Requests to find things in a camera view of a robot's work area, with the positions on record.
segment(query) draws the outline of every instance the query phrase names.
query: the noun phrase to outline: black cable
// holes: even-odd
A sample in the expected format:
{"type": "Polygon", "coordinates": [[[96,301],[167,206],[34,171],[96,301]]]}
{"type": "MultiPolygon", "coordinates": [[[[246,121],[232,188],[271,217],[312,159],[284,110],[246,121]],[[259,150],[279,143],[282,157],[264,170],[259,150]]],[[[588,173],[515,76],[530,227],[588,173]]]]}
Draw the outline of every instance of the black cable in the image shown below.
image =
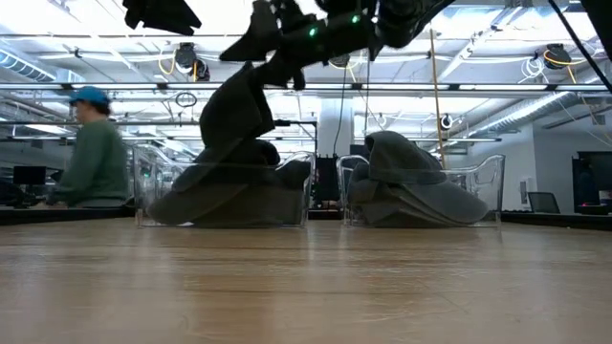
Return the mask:
{"type": "Polygon", "coordinates": [[[174,97],[174,102],[182,108],[188,108],[198,103],[198,97],[191,92],[181,92],[174,97]]]}
{"type": "Polygon", "coordinates": [[[344,110],[344,87],[346,86],[346,68],[344,68],[344,77],[342,79],[342,100],[340,101],[340,120],[338,122],[338,131],[336,132],[336,139],[334,140],[334,157],[336,157],[336,145],[338,144],[338,137],[340,136],[340,128],[342,128],[342,111],[344,110]]]}
{"type": "Polygon", "coordinates": [[[368,51],[367,53],[367,76],[365,79],[365,84],[368,85],[368,88],[365,89],[365,125],[366,125],[366,129],[367,129],[367,113],[371,112],[370,111],[370,52],[368,51]]]}
{"type": "Polygon", "coordinates": [[[565,18],[565,15],[563,15],[563,12],[561,11],[561,9],[555,3],[555,0],[548,0],[548,2],[549,4],[551,4],[551,7],[553,8],[553,10],[555,10],[555,12],[557,13],[558,18],[561,20],[561,23],[563,23],[563,26],[565,27],[565,30],[567,30],[570,36],[572,36],[572,40],[576,44],[576,47],[584,55],[584,58],[586,58],[586,60],[589,62],[589,65],[591,65],[591,68],[593,68],[593,70],[595,71],[595,74],[601,79],[601,82],[603,82],[605,87],[612,94],[612,84],[610,83],[610,81],[608,81],[607,77],[605,77],[605,75],[603,74],[603,72],[601,71],[597,63],[595,63],[595,60],[593,59],[593,57],[591,57],[591,54],[587,52],[586,49],[584,49],[582,42],[580,41],[580,39],[574,32],[574,29],[572,29],[572,26],[570,25],[570,23],[565,18]]]}

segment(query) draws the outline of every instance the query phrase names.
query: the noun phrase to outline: desk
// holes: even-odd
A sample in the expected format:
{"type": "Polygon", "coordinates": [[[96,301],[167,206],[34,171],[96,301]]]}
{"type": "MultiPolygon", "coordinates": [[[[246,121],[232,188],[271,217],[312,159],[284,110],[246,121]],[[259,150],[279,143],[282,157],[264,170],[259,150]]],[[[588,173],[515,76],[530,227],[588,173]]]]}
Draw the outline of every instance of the desk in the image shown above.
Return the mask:
{"type": "Polygon", "coordinates": [[[0,226],[134,217],[134,209],[13,209],[0,208],[0,226]]]}
{"type": "Polygon", "coordinates": [[[0,228],[3,344],[607,343],[612,234],[0,228]]]}
{"type": "Polygon", "coordinates": [[[501,213],[501,220],[506,223],[532,226],[558,226],[577,229],[612,230],[612,216],[580,214],[542,214],[530,212],[501,213]]]}

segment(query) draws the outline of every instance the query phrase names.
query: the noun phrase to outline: ceiling light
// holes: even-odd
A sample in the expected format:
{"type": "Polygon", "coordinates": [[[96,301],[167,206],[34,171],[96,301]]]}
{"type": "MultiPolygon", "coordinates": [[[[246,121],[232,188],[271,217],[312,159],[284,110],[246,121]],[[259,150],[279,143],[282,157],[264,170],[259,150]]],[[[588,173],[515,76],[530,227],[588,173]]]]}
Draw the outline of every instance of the ceiling light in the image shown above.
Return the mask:
{"type": "Polygon", "coordinates": [[[9,137],[13,140],[74,140],[74,137],[71,138],[62,138],[62,137],[9,137]]]}
{"type": "Polygon", "coordinates": [[[548,85],[460,85],[462,91],[544,91],[548,85]]]}
{"type": "Polygon", "coordinates": [[[0,90],[61,90],[60,84],[55,83],[3,83],[0,90]]]}
{"type": "Polygon", "coordinates": [[[56,125],[47,125],[47,124],[28,124],[26,127],[30,129],[39,130],[49,134],[63,135],[63,134],[73,134],[70,130],[60,128],[56,125]]]}
{"type": "Polygon", "coordinates": [[[607,91],[605,85],[558,85],[557,91],[607,91]]]}
{"type": "Polygon", "coordinates": [[[221,87],[221,82],[173,82],[167,86],[171,90],[211,90],[221,87]]]}
{"type": "Polygon", "coordinates": [[[350,84],[340,83],[307,83],[306,90],[341,90],[343,88],[350,88],[350,84]]]}
{"type": "MultiPolygon", "coordinates": [[[[445,91],[450,86],[438,85],[438,90],[445,91]]],[[[365,84],[363,88],[366,90],[393,90],[393,91],[433,91],[435,90],[434,84],[365,84]]]]}
{"type": "Polygon", "coordinates": [[[157,88],[157,84],[152,83],[73,84],[75,89],[86,86],[94,86],[101,90],[154,90],[157,88]]]}

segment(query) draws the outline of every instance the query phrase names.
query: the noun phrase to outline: transparent container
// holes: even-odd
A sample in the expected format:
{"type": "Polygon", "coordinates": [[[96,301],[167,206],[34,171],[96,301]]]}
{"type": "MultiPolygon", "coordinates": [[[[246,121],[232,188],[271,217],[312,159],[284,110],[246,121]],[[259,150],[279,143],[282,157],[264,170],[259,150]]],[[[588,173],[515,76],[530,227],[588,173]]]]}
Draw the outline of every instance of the transparent container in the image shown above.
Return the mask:
{"type": "Polygon", "coordinates": [[[249,228],[305,226],[315,155],[295,153],[278,166],[183,163],[148,144],[133,148],[138,226],[249,228]],[[188,168],[207,174],[187,189],[188,168]]]}
{"type": "Polygon", "coordinates": [[[474,167],[377,170],[361,156],[338,159],[344,224],[372,227],[501,227],[505,157],[474,167]]]}

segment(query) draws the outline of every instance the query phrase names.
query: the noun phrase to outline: man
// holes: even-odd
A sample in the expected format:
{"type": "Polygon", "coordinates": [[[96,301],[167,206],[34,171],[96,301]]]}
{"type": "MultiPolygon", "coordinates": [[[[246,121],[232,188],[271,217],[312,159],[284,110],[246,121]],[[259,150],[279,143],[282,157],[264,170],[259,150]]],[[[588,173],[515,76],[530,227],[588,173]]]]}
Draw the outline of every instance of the man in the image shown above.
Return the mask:
{"type": "Polygon", "coordinates": [[[127,199],[127,153],[120,134],[108,120],[110,99],[95,87],[84,87],[70,100],[76,120],[75,152],[48,206],[116,207],[127,199]]]}

